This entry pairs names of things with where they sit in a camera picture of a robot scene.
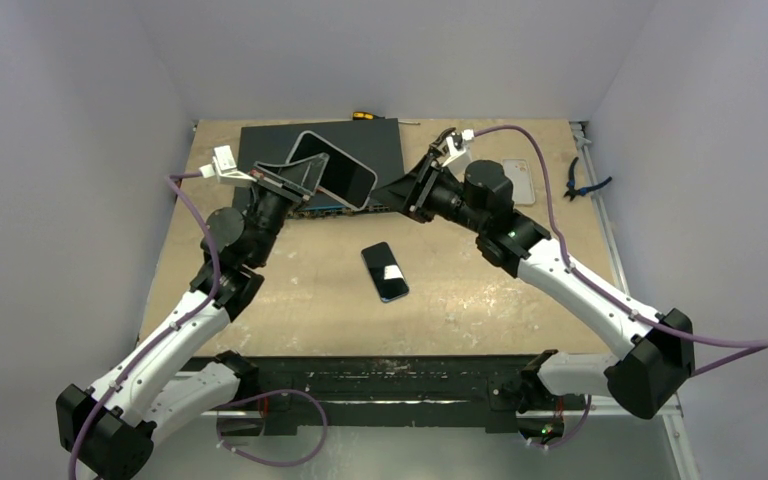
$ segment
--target screwdriver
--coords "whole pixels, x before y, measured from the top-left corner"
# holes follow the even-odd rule
[[[378,120],[381,118],[387,118],[387,117],[382,117],[381,115],[375,115],[369,112],[352,113],[352,120]],[[402,125],[419,125],[419,122],[406,122],[404,120],[398,120],[398,122],[401,123]]]

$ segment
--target pliers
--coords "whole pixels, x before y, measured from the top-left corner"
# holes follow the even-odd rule
[[[611,183],[611,180],[613,180],[613,177],[608,177],[605,180],[602,180],[601,182],[597,183],[596,185],[590,185],[589,187],[581,187],[581,188],[575,188],[575,164],[578,163],[578,157],[575,157],[570,164],[570,171],[569,171],[569,181],[567,181],[567,193],[564,194],[565,197],[569,197],[570,202],[575,199],[575,197],[578,196],[584,196],[587,195],[590,192],[595,192],[596,190],[599,190],[600,188],[604,187],[605,185]]]

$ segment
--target wooden tabletop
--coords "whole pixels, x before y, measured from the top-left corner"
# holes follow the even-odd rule
[[[553,204],[570,252],[610,280],[608,249],[589,199],[562,198],[567,169],[576,156],[565,120],[418,120],[402,125],[405,170],[449,126],[486,128],[516,123],[536,137],[549,166]],[[240,128],[292,121],[199,122],[187,171],[210,162],[213,148],[237,154]],[[475,141],[473,158],[524,158],[534,177],[537,202],[520,207],[548,227],[546,193],[534,150],[516,132]],[[578,169],[584,185],[584,167]],[[214,180],[186,180],[183,190],[207,217],[231,205],[233,189]],[[177,304],[202,263],[202,234],[178,202],[161,252],[141,329],[145,338]],[[360,257],[361,249],[390,244],[411,292],[382,303]],[[252,304],[200,355],[228,349],[243,355],[446,355],[607,352],[607,347],[553,299],[512,279],[481,257],[475,234],[442,218],[419,224],[396,213],[288,220]]]

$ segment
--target wall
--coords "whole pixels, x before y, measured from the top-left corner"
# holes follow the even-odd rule
[[[661,0],[589,135],[633,293],[768,338],[768,0]],[[703,478],[768,477],[768,351],[681,397]]]
[[[65,477],[54,399],[133,345],[187,132],[128,1],[0,1],[0,478]]]
[[[135,3],[194,117],[586,119],[655,1]]]

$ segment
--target smartphone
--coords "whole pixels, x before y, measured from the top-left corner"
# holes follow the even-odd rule
[[[408,294],[410,289],[390,245],[381,242],[364,248],[360,255],[382,302],[387,303]]]
[[[366,208],[369,194],[378,183],[378,174],[316,133],[310,130],[302,132],[285,163],[320,153],[328,154],[328,164],[322,173],[319,189],[352,210]]]

